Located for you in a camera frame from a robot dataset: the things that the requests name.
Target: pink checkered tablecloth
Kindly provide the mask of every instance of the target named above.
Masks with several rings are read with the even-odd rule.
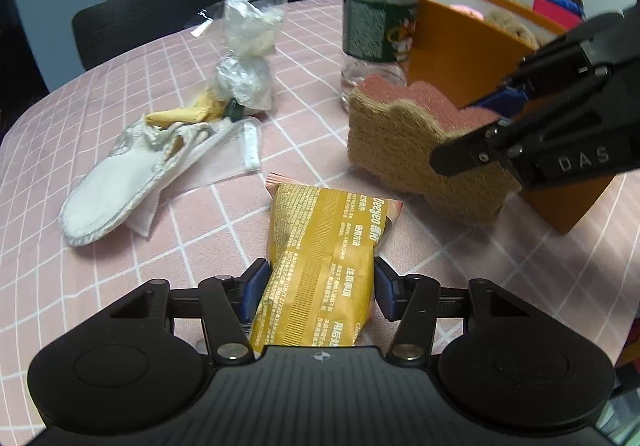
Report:
[[[263,119],[262,172],[166,201],[152,236],[124,226],[71,249],[56,221],[79,179],[123,128],[149,111],[190,103],[221,46],[188,32],[121,55],[27,111],[0,147],[0,443],[23,444],[42,428],[26,373],[38,350],[146,280],[172,287],[239,275],[266,251],[270,171],[309,184],[394,197],[347,160],[348,117],[339,100],[341,0],[288,6],[271,58],[275,108]],[[556,234],[520,197],[491,228],[440,219],[416,196],[382,255],[399,273],[423,273],[448,287],[485,277],[587,336],[615,360],[640,300],[640,175],[617,177],[568,235]],[[195,343],[193,321],[176,333]],[[385,349],[394,325],[376,309],[360,343]],[[440,320],[434,350],[462,332]]]

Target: plastic wrapper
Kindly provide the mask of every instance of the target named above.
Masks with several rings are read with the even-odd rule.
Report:
[[[205,21],[191,32],[193,36],[214,32],[213,20],[220,14],[217,4],[203,10],[200,19]],[[275,51],[284,23],[284,7],[273,0],[226,0],[222,18],[228,54],[211,76],[209,88],[222,102],[235,98],[253,112],[270,110],[273,87],[265,57]]]
[[[352,346],[370,314],[373,252],[402,202],[300,184],[270,174],[271,278],[250,341]]]

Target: bottle label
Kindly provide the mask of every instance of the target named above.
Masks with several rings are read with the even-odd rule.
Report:
[[[367,62],[404,62],[413,43],[417,13],[415,0],[344,0],[342,50]]]

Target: black round disc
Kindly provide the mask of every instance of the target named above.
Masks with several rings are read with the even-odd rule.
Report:
[[[202,387],[202,359],[180,338],[144,320],[112,319],[100,327],[77,327],[31,362],[31,397],[53,425],[83,434],[148,428]]]
[[[596,418],[613,388],[600,348],[569,329],[525,317],[460,336],[444,349],[438,374],[467,412],[540,432]]]

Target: metal screw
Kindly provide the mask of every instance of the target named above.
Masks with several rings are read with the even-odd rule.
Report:
[[[413,343],[401,343],[396,345],[391,351],[396,358],[405,361],[419,360],[424,356],[424,350],[419,345]]]
[[[241,343],[225,343],[218,347],[218,355],[226,360],[239,360],[246,356],[249,349]]]
[[[507,150],[507,157],[509,159],[513,159],[514,157],[518,157],[522,153],[522,145],[516,145]]]

